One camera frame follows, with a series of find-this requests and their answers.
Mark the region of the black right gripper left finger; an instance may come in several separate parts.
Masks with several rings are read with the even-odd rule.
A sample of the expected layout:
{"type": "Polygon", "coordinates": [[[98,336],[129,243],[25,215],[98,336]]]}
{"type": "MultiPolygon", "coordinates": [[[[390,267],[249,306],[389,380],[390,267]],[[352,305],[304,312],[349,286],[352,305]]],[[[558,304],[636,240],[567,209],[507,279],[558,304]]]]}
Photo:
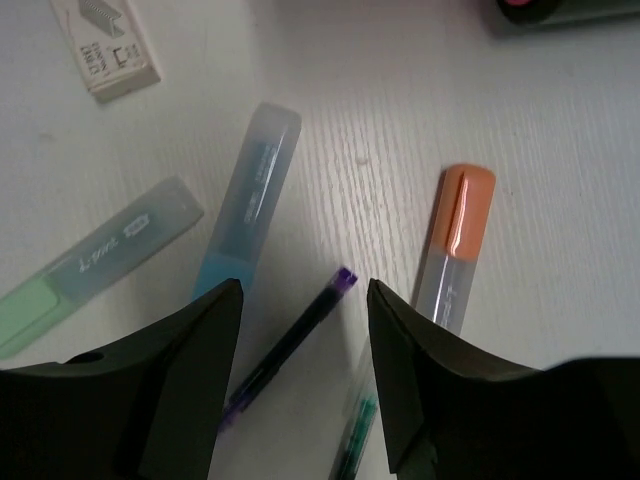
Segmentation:
{"type": "Polygon", "coordinates": [[[204,479],[243,308],[229,279],[64,363],[1,374],[5,479],[204,479]]]}

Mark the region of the orange highlighter pen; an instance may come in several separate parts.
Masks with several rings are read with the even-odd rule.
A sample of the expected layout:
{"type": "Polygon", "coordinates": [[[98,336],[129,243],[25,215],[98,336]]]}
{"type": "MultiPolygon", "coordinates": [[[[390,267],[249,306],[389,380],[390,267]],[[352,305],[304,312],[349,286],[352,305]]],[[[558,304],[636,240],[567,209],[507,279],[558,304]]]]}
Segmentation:
{"type": "Polygon", "coordinates": [[[455,335],[462,331],[496,177],[457,164],[443,172],[414,308],[455,335]]]}

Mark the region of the green highlighter pen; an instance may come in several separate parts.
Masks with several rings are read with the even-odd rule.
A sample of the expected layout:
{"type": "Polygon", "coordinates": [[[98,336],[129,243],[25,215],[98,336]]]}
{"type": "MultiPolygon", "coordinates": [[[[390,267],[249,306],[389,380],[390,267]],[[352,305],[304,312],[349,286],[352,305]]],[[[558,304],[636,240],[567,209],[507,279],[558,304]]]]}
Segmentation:
{"type": "Polygon", "coordinates": [[[10,358],[194,226],[203,210],[178,177],[161,181],[1,298],[10,358]]]}

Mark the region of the blue highlighter pen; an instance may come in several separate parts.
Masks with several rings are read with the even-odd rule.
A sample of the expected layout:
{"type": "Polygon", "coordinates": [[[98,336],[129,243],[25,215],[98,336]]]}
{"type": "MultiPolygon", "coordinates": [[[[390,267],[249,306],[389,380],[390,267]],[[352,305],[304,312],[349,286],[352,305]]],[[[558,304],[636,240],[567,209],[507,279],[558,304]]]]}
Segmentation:
{"type": "Polygon", "coordinates": [[[193,299],[229,278],[244,291],[258,260],[301,132],[301,116],[261,103],[249,122],[212,236],[201,263],[193,299]]]}

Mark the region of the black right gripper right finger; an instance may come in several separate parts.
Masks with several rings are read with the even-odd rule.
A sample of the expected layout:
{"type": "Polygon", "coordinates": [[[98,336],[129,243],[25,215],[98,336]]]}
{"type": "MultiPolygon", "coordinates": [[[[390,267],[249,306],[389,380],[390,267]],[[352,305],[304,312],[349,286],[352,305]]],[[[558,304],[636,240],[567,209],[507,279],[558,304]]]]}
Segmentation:
{"type": "Polygon", "coordinates": [[[367,293],[388,465],[400,479],[635,479],[639,362],[536,370],[426,319],[387,285],[367,293]]]}

